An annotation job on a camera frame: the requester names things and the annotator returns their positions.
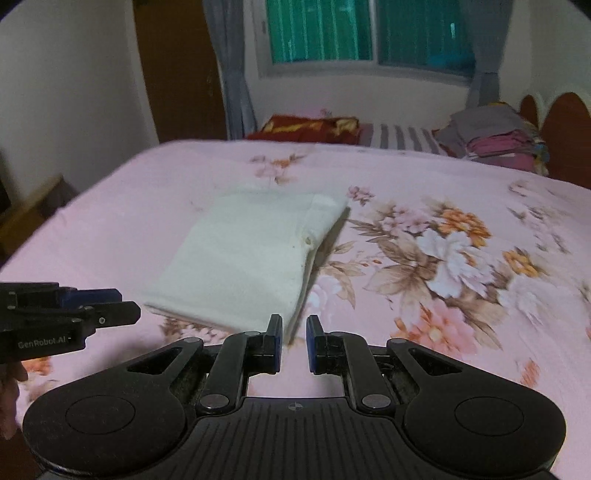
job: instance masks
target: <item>bedsheet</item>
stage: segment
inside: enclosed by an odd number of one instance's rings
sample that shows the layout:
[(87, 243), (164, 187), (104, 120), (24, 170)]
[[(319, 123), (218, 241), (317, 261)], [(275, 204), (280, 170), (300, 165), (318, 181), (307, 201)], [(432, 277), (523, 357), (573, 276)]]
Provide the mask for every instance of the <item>bedsheet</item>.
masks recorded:
[[(2, 281), (118, 288), (127, 300), (171, 261), (212, 199), (237, 185), (340, 192), (348, 216), (317, 257), (301, 312), (325, 331), (384, 345), (404, 337), (551, 398), (567, 420), (553, 467), (588, 478), (591, 458), (591, 192), (534, 174), (408, 151), (273, 142), (175, 142), (148, 150), (59, 210)], [(235, 232), (237, 244), (240, 232)], [(207, 326), (142, 310), (80, 352), (26, 362), (18, 415), (58, 385)], [(281, 372), (250, 395), (341, 395), (308, 371), (303, 324)]]

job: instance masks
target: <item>window sill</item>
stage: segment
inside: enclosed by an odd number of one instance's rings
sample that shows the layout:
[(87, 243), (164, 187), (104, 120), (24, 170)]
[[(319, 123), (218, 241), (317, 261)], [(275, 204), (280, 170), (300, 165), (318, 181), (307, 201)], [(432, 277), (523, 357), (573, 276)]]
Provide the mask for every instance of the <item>window sill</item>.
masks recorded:
[(471, 79), (460, 74), (437, 72), (413, 67), (377, 65), (372, 61), (303, 61), (271, 65), (266, 71), (259, 69), (259, 77), (282, 78), (327, 75), (371, 75), (380, 77), (409, 78), (448, 85), (469, 86)]

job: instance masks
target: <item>brown wooden door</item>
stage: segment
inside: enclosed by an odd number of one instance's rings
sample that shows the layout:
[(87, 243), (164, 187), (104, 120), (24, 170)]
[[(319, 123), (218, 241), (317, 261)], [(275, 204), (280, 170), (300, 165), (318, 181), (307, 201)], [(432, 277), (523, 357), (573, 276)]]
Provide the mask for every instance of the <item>brown wooden door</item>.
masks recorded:
[(134, 14), (158, 139), (225, 139), (216, 56), (200, 0), (134, 0)]

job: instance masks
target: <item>striped mattress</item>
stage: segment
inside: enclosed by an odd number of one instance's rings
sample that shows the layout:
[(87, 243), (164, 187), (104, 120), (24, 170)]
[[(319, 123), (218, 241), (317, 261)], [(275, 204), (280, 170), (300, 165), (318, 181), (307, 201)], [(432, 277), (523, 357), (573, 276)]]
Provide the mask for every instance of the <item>striped mattress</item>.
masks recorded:
[(427, 128), (403, 127), (388, 124), (361, 124), (359, 145), (386, 150), (414, 150), (445, 155), (437, 140)]

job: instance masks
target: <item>human hand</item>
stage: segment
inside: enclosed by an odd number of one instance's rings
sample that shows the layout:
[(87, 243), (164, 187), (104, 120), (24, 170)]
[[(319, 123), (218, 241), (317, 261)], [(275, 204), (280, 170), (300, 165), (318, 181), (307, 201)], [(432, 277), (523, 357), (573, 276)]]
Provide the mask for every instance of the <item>human hand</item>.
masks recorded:
[(24, 382), (27, 371), (20, 362), (0, 365), (0, 437), (9, 440), (17, 432), (17, 381)]

